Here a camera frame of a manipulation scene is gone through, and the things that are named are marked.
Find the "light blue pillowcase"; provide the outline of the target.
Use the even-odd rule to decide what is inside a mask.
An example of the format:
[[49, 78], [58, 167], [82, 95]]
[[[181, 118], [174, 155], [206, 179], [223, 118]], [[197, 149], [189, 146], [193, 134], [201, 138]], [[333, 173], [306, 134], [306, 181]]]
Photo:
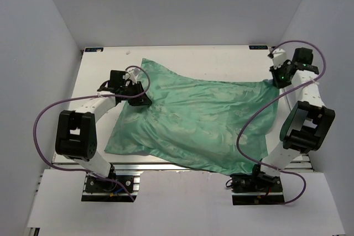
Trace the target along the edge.
[[138, 79], [150, 87], [150, 107], [125, 104], [105, 152], [149, 154], [224, 175], [252, 171], [267, 156], [266, 134], [279, 90], [271, 82], [222, 82], [178, 75], [143, 59]]

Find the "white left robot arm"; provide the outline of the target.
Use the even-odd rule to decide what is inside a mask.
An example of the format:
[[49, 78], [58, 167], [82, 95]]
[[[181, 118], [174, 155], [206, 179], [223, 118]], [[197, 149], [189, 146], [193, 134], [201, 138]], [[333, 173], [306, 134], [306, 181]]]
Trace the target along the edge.
[[150, 87], [138, 81], [139, 73], [146, 71], [129, 66], [124, 71], [112, 70], [110, 79], [97, 89], [97, 95], [81, 107], [59, 114], [55, 152], [82, 166], [89, 174], [98, 177], [98, 185], [104, 191], [112, 191], [117, 184], [113, 165], [97, 151], [96, 123], [122, 101], [133, 107], [149, 107], [152, 100], [147, 96]]

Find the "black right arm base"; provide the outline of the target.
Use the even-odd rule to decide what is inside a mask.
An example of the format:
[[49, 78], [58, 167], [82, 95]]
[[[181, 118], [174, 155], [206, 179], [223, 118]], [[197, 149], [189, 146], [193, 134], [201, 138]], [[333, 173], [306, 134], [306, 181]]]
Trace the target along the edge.
[[284, 204], [283, 186], [279, 176], [261, 172], [260, 165], [254, 165], [251, 174], [232, 174], [225, 183], [232, 191], [234, 206], [260, 206]]

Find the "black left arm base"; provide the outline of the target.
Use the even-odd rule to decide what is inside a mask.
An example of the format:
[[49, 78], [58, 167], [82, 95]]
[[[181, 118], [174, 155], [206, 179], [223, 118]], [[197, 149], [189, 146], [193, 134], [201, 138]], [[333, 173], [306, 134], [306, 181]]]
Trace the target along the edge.
[[[139, 191], [140, 175], [138, 171], [117, 171], [116, 180], [119, 181], [135, 200]], [[113, 182], [103, 181], [91, 175], [85, 176], [81, 195], [82, 202], [128, 202], [133, 200], [122, 188]]]

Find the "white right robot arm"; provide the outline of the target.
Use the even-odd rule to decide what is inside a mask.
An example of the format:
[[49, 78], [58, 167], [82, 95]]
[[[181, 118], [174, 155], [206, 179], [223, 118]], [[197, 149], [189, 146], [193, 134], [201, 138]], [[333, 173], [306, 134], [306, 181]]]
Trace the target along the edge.
[[278, 145], [262, 160], [261, 171], [249, 178], [256, 191], [268, 187], [269, 176], [279, 176], [296, 157], [317, 151], [335, 119], [335, 111], [327, 108], [320, 96], [320, 73], [312, 65], [311, 49], [295, 49], [292, 60], [283, 49], [273, 50], [269, 57], [273, 60], [269, 69], [273, 85], [287, 91], [293, 89], [295, 103], [282, 125]]

